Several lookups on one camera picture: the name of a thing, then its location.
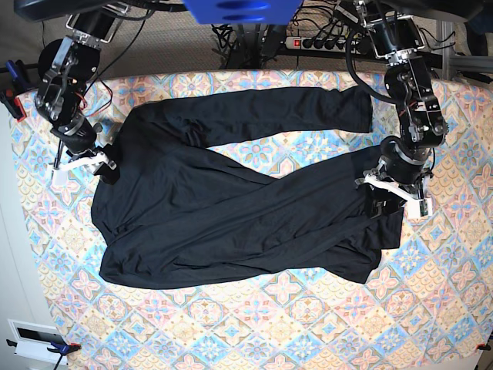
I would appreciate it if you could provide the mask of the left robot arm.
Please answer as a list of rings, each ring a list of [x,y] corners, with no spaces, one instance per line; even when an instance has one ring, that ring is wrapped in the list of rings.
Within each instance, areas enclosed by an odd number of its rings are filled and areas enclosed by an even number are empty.
[[[379,217],[406,207],[411,218],[429,217],[433,203],[425,189],[432,178],[428,159],[448,133],[448,125],[435,96],[425,60],[418,55],[424,44],[411,16],[397,5],[380,1],[355,1],[358,20],[346,20],[345,60],[352,79],[366,93],[393,105],[399,120],[399,136],[388,136],[380,144],[381,157],[375,168],[356,181],[379,193],[369,205],[369,214]],[[386,94],[372,89],[356,73],[354,39],[369,38],[377,59],[386,61]]]

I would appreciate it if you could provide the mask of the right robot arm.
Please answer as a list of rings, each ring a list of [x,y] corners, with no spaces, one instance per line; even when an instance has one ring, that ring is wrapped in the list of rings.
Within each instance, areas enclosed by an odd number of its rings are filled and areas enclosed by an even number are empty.
[[[70,170],[86,167],[104,183],[119,179],[112,146],[97,146],[97,127],[83,112],[87,82],[95,76],[101,45],[112,40],[129,11],[118,1],[16,1],[16,15],[31,22],[69,17],[70,35],[48,44],[39,57],[41,81],[34,104],[47,120],[59,147],[52,165],[52,180],[62,184]]]

